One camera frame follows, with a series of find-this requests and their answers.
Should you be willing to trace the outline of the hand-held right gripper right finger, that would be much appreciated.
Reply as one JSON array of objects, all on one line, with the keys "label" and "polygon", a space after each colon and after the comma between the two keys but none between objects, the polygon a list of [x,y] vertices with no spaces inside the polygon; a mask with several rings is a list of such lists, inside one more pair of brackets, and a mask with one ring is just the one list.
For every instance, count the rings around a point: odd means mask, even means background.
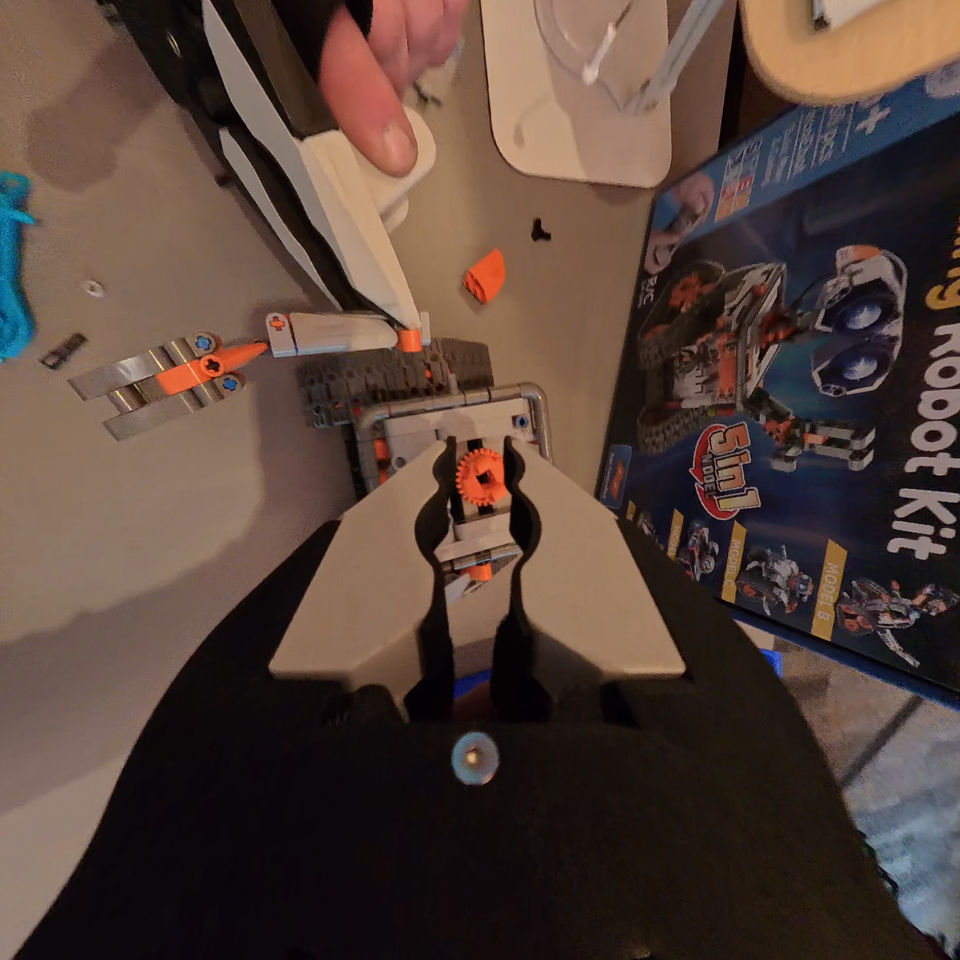
[{"label": "hand-held right gripper right finger", "polygon": [[493,702],[674,680],[687,666],[613,514],[532,443],[506,438],[519,559],[493,648]]}]

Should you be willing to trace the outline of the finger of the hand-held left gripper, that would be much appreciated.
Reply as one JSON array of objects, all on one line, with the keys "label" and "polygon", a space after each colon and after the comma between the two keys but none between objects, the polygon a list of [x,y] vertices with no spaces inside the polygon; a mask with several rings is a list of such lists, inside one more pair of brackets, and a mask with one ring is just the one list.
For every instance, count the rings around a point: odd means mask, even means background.
[{"label": "finger of the hand-held left gripper", "polygon": [[260,220],[331,307],[343,310],[344,271],[281,166],[245,127],[220,127],[218,136],[226,170]]},{"label": "finger of the hand-held left gripper", "polygon": [[403,180],[379,174],[345,137],[272,2],[201,3],[201,24],[227,105],[274,158],[343,270],[343,312],[397,327],[422,318],[381,212],[404,207],[422,170]]}]

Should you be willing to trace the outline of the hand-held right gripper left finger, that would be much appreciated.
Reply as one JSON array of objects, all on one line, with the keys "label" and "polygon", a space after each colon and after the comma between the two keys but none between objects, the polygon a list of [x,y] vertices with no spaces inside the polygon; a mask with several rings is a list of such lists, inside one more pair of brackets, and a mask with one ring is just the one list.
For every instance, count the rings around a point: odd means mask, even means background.
[{"label": "hand-held right gripper left finger", "polygon": [[455,441],[437,440],[343,516],[270,662],[273,676],[451,707],[445,574]]}]

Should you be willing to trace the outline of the orange beam with black axle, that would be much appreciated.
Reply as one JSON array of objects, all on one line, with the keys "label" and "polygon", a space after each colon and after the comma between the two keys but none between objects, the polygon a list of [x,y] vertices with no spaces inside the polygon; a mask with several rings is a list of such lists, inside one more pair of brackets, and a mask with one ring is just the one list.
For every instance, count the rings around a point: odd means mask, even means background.
[{"label": "orange beam with black axle", "polygon": [[273,312],[265,325],[270,351],[277,358],[376,350],[415,354],[431,343],[428,315],[422,313],[420,318],[424,327],[407,328],[367,312]]}]

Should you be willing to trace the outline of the grey orange tracked toy vehicle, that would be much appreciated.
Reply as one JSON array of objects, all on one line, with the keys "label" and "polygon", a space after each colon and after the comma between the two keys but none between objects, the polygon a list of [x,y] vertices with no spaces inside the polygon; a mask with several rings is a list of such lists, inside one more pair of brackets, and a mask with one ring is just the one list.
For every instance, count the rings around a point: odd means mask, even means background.
[{"label": "grey orange tracked toy vehicle", "polygon": [[374,349],[309,356],[296,369],[306,421],[337,429],[357,499],[435,442],[455,444],[449,526],[437,549],[448,603],[477,593],[517,558],[503,443],[528,443],[553,461],[546,393],[495,384],[481,342],[435,339],[419,353]]}]

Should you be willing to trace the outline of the orange grey brick assembly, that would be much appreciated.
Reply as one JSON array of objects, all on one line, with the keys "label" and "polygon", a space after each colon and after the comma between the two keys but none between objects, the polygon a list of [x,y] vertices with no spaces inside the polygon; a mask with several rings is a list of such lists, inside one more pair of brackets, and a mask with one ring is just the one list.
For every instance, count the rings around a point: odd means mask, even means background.
[{"label": "orange grey brick assembly", "polygon": [[69,378],[84,402],[107,399],[116,414],[102,425],[124,442],[224,402],[245,388],[242,369],[268,351],[256,340],[225,345],[199,331]]}]

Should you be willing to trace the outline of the person's left hand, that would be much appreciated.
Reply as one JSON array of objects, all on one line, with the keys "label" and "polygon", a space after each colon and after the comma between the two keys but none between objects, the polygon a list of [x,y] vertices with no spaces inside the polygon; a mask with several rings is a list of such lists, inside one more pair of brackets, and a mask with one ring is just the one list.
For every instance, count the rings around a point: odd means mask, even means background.
[{"label": "person's left hand", "polygon": [[461,40],[467,1],[374,1],[362,29],[347,3],[332,15],[318,87],[344,136],[380,172],[402,178],[418,159],[403,97],[444,66]]}]

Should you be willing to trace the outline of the orange curved brick piece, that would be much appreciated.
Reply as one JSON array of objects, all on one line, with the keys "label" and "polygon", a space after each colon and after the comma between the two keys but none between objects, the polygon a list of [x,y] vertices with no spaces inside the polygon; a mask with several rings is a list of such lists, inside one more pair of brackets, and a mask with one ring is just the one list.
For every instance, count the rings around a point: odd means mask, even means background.
[{"label": "orange curved brick piece", "polygon": [[467,269],[463,288],[481,305],[487,305],[502,289],[506,280],[506,262],[495,247]]}]

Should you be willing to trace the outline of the toy vehicle product box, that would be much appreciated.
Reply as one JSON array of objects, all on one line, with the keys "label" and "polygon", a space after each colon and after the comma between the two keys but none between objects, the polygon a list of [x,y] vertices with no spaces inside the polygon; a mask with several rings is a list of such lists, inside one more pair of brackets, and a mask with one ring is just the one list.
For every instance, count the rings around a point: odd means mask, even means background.
[{"label": "toy vehicle product box", "polygon": [[958,61],[657,193],[596,497],[739,618],[958,709]]}]

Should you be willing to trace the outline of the white book stand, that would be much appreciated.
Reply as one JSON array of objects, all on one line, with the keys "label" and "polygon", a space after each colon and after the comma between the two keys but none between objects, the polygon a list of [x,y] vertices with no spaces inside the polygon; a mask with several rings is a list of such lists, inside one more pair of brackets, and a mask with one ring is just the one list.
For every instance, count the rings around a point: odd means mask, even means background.
[{"label": "white book stand", "polygon": [[494,143],[517,172],[652,189],[718,141],[737,2],[483,1]]}]

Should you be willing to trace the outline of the teal plastic separator tool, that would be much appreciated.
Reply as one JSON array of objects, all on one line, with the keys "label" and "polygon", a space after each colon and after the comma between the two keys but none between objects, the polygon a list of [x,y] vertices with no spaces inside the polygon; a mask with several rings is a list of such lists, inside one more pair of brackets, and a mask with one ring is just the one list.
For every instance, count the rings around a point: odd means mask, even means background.
[{"label": "teal plastic separator tool", "polygon": [[22,284],[22,232],[35,224],[27,211],[30,179],[1,173],[1,362],[17,358],[35,335],[33,314]]}]

